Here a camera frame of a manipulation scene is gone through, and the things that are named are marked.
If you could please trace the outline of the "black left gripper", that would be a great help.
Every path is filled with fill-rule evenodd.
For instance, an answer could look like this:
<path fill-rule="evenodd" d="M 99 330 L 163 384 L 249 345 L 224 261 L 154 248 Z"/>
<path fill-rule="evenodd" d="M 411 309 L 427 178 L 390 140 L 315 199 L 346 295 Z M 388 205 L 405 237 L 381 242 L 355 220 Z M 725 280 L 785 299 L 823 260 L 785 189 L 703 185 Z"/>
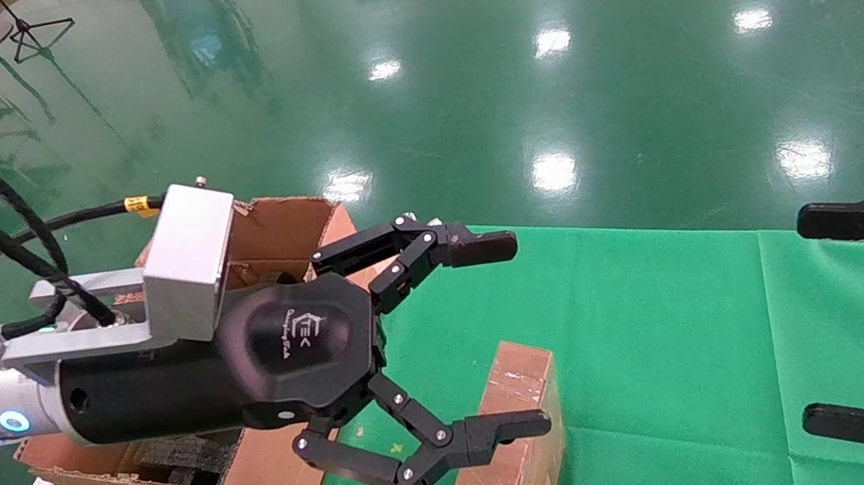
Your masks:
<path fill-rule="evenodd" d="M 434 485 L 489 465 L 500 444 L 548 434 L 550 416 L 532 409 L 444 424 L 377 374 L 385 359 L 376 314 L 391 313 L 436 267 L 509 262 L 518 244 L 510 230 L 479 234 L 410 214 L 345 236 L 311 257 L 314 273 L 332 275 L 230 297 L 211 341 L 62 361 L 68 431 L 95 446 L 310 419 L 293 441 L 296 456 L 364 485 Z M 369 292 L 345 279 L 382 262 Z M 414 454 L 397 460 L 332 440 L 332 420 L 349 421 L 370 401 L 420 441 Z"/>

